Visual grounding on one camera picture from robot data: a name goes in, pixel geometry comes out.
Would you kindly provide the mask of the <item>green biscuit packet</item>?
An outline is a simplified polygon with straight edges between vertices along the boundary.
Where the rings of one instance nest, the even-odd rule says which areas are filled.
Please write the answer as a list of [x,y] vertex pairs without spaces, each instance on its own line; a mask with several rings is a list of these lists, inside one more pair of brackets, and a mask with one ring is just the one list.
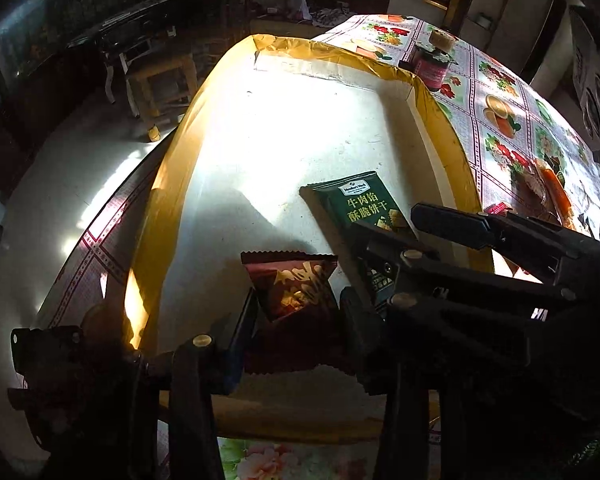
[[417,238],[385,183],[377,172],[366,171],[303,185],[299,194],[363,304],[380,310],[393,289],[393,275],[382,262],[362,255],[367,237],[381,230],[400,240]]

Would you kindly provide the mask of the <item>dark red snack packet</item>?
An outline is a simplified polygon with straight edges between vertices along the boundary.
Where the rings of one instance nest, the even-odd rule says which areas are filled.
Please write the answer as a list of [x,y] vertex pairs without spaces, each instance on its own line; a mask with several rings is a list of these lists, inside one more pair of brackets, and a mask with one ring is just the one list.
[[329,279],[338,268],[335,255],[291,250],[242,252],[261,309],[270,323],[304,313],[329,316],[337,307]]

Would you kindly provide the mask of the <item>orange cracker pack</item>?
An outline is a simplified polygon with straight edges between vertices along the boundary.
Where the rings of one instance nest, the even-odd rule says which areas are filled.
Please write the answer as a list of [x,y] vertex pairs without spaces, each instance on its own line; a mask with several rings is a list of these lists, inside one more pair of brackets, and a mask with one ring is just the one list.
[[560,224],[570,230],[575,230],[576,226],[573,222],[573,210],[568,195],[565,192],[564,187],[559,182],[558,177],[554,173],[554,170],[547,165],[544,160],[535,159],[534,166],[540,177],[542,178],[544,185],[550,194],[550,199],[553,202],[554,209],[557,214],[557,218]]

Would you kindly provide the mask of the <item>floral fruit print tablecloth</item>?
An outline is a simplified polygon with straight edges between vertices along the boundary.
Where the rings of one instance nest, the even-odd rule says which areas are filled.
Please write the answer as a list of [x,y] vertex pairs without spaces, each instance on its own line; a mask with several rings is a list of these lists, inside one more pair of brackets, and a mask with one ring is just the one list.
[[[401,108],[398,116],[382,107],[400,93],[385,81],[339,81],[340,97],[314,98],[295,106],[280,98],[277,109],[293,132],[309,128],[324,136],[323,155],[350,154],[358,170],[375,170],[394,180],[385,167],[392,127],[407,134],[445,124],[463,147],[483,205],[506,205],[524,214],[556,214],[550,194],[534,166],[544,160],[565,189],[574,225],[596,231],[600,220],[600,173],[591,151],[557,110],[494,58],[459,42],[455,64],[429,99],[438,114]],[[44,301],[38,325],[75,328],[91,321],[114,333],[130,328],[122,300],[143,301],[136,270],[137,246],[149,202],[182,168],[194,168],[204,135],[177,128],[132,173],[117,197],[84,232]],[[364,391],[336,354],[311,356],[296,368],[249,375],[233,401],[220,403],[219,423],[228,434],[258,438],[313,439],[327,427],[349,441],[366,440],[384,399]]]

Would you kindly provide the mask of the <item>yellow-rimmed cardboard tray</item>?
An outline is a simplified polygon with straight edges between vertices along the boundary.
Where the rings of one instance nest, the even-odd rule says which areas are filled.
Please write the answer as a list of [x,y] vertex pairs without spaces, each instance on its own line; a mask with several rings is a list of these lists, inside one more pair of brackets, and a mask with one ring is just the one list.
[[403,211],[481,210],[460,139],[416,76],[317,41],[230,48],[171,138],[125,287],[131,344],[156,352],[242,307],[250,250],[329,252],[308,184],[373,171]]

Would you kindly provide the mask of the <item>dark red lidded jar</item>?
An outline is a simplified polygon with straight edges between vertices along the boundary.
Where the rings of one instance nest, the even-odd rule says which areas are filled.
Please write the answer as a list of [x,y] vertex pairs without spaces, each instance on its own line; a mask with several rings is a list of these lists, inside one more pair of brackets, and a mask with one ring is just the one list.
[[414,74],[432,92],[439,91],[449,66],[454,62],[455,39],[443,30],[433,28],[425,42],[416,44],[412,64]]

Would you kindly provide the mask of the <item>small wooden stool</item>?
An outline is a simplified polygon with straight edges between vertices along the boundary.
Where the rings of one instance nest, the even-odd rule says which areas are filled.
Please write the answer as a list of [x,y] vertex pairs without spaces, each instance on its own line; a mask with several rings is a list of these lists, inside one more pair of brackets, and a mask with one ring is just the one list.
[[148,140],[175,127],[198,89],[197,69],[189,52],[155,52],[134,61],[125,75],[133,114],[143,123]]

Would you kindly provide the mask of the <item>dark glass coffee table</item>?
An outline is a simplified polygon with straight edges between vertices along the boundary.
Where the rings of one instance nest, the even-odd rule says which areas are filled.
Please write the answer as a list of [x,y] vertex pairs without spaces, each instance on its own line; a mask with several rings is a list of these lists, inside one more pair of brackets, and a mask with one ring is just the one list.
[[125,75],[135,61],[128,53],[142,44],[148,54],[161,35],[175,37],[180,28],[189,28],[215,16],[219,0],[145,0],[106,18],[71,39],[68,48],[92,47],[104,64],[104,92],[110,104],[116,102],[112,82],[116,67]]

